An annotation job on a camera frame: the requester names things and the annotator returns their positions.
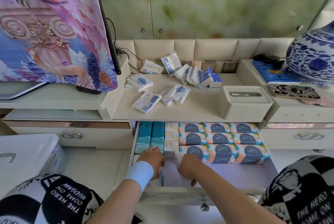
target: phone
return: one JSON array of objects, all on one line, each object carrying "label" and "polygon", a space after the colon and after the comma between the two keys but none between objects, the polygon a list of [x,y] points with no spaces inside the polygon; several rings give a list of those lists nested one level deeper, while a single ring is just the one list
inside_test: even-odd
[{"label": "phone", "polygon": [[314,88],[298,85],[269,84],[270,94],[274,97],[290,98],[298,100],[320,99]]}]

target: drawer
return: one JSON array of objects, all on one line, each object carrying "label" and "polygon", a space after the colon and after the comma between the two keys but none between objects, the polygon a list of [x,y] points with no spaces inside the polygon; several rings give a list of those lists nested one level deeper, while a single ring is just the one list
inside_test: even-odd
[{"label": "drawer", "polygon": [[[132,166],[134,150],[137,141],[138,122],[135,140],[133,142],[129,167]],[[164,174],[164,187],[147,186],[140,198],[146,204],[166,204],[166,205],[213,205],[208,195],[197,183],[195,187],[184,187],[180,175],[174,164],[174,159],[165,159],[165,167],[161,167]],[[270,185],[278,172],[271,160],[262,165],[242,165],[230,164],[208,164],[219,175],[229,183],[240,188],[246,195],[261,195]]]},{"label": "drawer", "polygon": [[334,129],[262,129],[270,149],[334,149]]},{"label": "drawer", "polygon": [[90,146],[98,149],[131,149],[132,129],[11,126],[18,134],[54,133],[61,146]]}]

